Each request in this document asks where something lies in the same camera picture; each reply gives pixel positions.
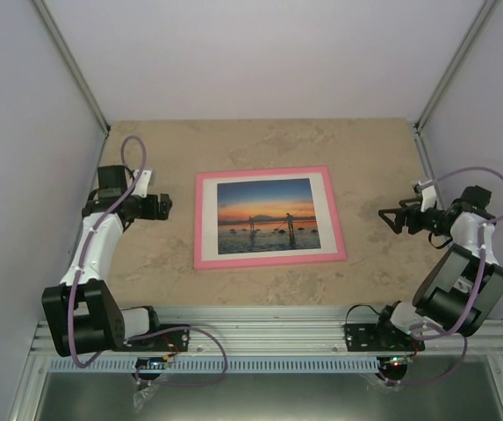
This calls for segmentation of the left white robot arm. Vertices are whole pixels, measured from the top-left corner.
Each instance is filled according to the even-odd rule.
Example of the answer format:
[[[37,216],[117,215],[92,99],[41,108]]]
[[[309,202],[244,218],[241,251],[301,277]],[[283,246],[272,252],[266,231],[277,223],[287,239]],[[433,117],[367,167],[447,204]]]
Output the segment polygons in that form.
[[[105,280],[116,246],[138,220],[166,220],[167,194],[148,188],[154,173],[124,165],[100,167],[98,186],[82,209],[82,233],[61,281],[44,289],[41,302],[56,352],[63,357],[123,350],[131,339],[143,350],[162,342],[159,319],[150,306],[122,310]]]

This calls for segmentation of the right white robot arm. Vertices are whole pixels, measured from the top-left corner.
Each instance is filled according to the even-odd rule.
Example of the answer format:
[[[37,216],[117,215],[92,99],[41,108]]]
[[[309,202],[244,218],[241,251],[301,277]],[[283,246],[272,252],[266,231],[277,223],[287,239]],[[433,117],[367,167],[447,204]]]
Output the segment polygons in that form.
[[[503,267],[492,250],[492,193],[478,185],[463,190],[451,205],[436,206],[434,187],[415,186],[416,197],[378,215],[396,234],[426,231],[444,237],[445,254],[417,289],[412,302],[384,307],[373,339],[384,350],[409,348],[414,341],[473,335],[503,295]]]

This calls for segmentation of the sunset photo print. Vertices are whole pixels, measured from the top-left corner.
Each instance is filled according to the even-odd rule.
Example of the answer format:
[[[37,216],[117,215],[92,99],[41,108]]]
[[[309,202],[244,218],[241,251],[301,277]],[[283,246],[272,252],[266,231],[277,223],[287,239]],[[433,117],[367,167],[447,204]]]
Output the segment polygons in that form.
[[[220,183],[217,210],[220,255],[321,248],[308,178]]]

